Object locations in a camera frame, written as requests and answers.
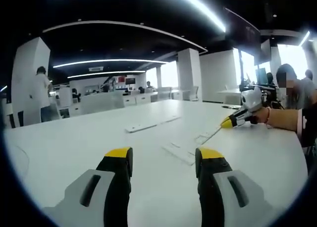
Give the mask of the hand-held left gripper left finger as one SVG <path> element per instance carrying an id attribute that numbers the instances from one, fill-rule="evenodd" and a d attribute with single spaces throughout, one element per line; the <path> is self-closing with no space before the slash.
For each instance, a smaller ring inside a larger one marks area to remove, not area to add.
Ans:
<path id="1" fill-rule="evenodd" d="M 64 198 L 43 212 L 59 227 L 126 227 L 133 149 L 113 149 L 96 169 L 68 185 Z"/>

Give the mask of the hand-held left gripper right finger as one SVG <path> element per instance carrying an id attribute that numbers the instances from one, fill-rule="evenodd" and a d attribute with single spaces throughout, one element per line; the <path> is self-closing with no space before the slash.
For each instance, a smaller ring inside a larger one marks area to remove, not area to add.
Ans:
<path id="1" fill-rule="evenodd" d="M 233 170 L 216 150 L 197 148 L 198 194 L 203 227 L 265 227 L 274 211 L 263 189 Z"/>

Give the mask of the person's right hand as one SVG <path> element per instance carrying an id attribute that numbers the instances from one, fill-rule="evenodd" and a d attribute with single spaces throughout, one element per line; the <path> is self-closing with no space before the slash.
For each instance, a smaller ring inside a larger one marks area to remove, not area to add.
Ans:
<path id="1" fill-rule="evenodd" d="M 250 117 L 251 124 L 258 124 L 258 123 L 267 123 L 269 117 L 269 108 L 268 107 L 261 107 L 257 111 L 252 113 Z"/>

